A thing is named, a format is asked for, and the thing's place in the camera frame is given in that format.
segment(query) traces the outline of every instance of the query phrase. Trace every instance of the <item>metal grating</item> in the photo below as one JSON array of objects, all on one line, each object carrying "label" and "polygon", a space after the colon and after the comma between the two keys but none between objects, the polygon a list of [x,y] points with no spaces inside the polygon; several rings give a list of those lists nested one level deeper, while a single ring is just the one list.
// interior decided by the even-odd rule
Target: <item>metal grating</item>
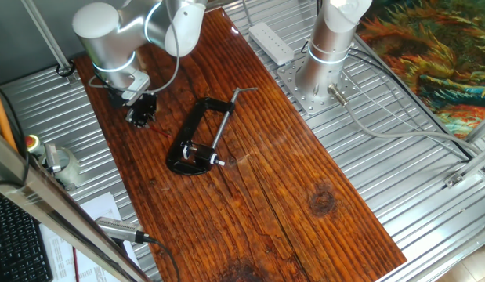
[{"label": "metal grating", "polygon": [[[241,2],[224,8],[406,255],[408,262],[381,281],[410,280],[481,231],[485,226],[485,178],[474,175],[453,189],[444,189],[443,179],[463,165],[463,156],[456,147],[447,143],[458,155],[423,137],[375,139],[366,136],[338,104],[320,114],[306,115],[278,79],[277,65],[248,37],[249,22]],[[296,59],[302,58],[299,50],[312,30],[317,13],[315,1],[253,0],[248,1],[248,8],[255,23],[266,22],[295,50]],[[362,42],[356,44],[358,48],[364,47]],[[358,92],[349,99],[354,112],[371,129],[380,132],[412,130],[400,121],[403,120],[425,130],[440,130],[429,112],[386,76],[351,59],[345,71],[366,94]],[[83,203],[111,192],[122,218],[130,222],[138,220],[81,83],[68,85],[52,68],[3,85],[3,88],[12,98],[27,134],[34,133],[44,142],[65,146],[81,161],[81,181],[77,191],[72,193],[76,201]],[[485,138],[477,145],[484,147]],[[477,238],[476,247],[484,243],[485,237]],[[148,246],[134,244],[133,247],[147,275],[161,280]],[[474,250],[460,251],[443,263],[434,276],[438,277]]]},{"label": "metal grating", "polygon": [[[84,85],[69,85],[56,68],[2,86],[12,100],[26,134],[71,150],[81,163],[77,190],[71,196],[85,203],[110,192],[122,219],[138,222],[110,149],[96,120]],[[132,245],[141,269],[161,281],[147,244]]]}]

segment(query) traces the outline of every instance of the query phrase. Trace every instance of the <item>black keyboard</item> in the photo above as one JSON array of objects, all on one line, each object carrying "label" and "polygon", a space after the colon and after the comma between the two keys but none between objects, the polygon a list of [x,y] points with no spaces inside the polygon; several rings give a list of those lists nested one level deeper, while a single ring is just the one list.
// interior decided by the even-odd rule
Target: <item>black keyboard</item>
[{"label": "black keyboard", "polygon": [[0,194],[0,281],[51,280],[38,223]]}]

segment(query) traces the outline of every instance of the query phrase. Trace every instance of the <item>wooden board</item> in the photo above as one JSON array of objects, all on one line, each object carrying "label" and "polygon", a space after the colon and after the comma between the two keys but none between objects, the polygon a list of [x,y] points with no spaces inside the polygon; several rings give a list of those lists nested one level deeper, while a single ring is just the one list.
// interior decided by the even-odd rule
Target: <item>wooden board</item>
[{"label": "wooden board", "polygon": [[[171,77],[175,59],[158,47],[142,47],[139,59],[151,89]],[[86,83],[89,58],[75,63]],[[227,101],[236,87],[254,86],[239,95],[216,149],[226,166],[193,177],[166,168],[172,139],[132,127],[105,90],[86,87],[136,214],[171,248],[182,280],[377,280],[405,262],[221,9],[205,15],[196,49],[158,94],[152,125],[175,136],[196,99]],[[211,144],[221,118],[208,112],[194,141]],[[152,249],[174,281],[171,261]]]}]

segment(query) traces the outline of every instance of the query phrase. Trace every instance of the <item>black c-clamp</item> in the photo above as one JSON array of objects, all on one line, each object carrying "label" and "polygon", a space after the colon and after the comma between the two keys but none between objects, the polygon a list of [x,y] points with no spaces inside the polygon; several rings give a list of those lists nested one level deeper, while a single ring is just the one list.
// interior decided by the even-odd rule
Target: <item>black c-clamp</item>
[{"label": "black c-clamp", "polygon": [[[199,99],[186,120],[183,122],[183,126],[179,130],[178,135],[169,149],[166,159],[167,167],[174,173],[180,175],[200,175],[210,171],[213,165],[224,166],[225,162],[219,159],[218,154],[215,152],[215,148],[221,139],[221,134],[228,122],[228,118],[235,109],[235,100],[237,99],[239,92],[250,90],[258,89],[239,89],[237,87],[233,92],[232,100],[229,102],[208,97]],[[211,146],[196,144],[192,141],[194,133],[197,131],[197,127],[201,122],[201,119],[204,117],[206,110],[215,110],[225,113]],[[193,162],[186,161],[191,155],[194,156]]]}]

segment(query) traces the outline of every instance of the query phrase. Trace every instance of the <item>power strip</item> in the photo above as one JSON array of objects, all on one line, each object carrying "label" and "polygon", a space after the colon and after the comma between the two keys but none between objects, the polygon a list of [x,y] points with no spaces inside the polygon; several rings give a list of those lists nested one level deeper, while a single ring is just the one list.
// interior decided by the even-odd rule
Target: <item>power strip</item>
[{"label": "power strip", "polygon": [[292,61],[295,57],[292,49],[266,23],[250,27],[249,36],[279,66]]}]

